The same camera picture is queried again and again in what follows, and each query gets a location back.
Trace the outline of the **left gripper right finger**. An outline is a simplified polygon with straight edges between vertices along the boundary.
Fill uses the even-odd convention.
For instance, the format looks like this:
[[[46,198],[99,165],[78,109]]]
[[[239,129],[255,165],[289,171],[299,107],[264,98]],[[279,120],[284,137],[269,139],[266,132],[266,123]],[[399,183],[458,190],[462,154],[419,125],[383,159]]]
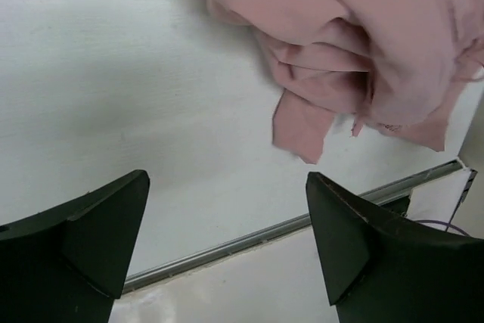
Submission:
[[[406,219],[311,172],[306,196],[341,322],[481,322],[483,242]]]

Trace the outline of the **pink trousers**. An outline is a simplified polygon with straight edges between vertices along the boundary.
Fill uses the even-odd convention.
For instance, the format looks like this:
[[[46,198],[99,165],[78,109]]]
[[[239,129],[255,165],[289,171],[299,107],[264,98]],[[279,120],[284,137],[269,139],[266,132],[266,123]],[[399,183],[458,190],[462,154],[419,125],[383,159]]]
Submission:
[[[277,148],[315,164],[339,114],[352,134],[440,152],[455,103],[483,66],[483,0],[206,0],[253,31],[283,94]]]

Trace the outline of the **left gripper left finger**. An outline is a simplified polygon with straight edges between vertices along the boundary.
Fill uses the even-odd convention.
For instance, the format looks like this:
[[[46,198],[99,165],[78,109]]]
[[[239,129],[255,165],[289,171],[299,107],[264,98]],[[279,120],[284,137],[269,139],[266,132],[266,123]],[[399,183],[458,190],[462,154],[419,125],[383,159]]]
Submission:
[[[138,169],[2,225],[1,320],[107,322],[123,293],[149,189]]]

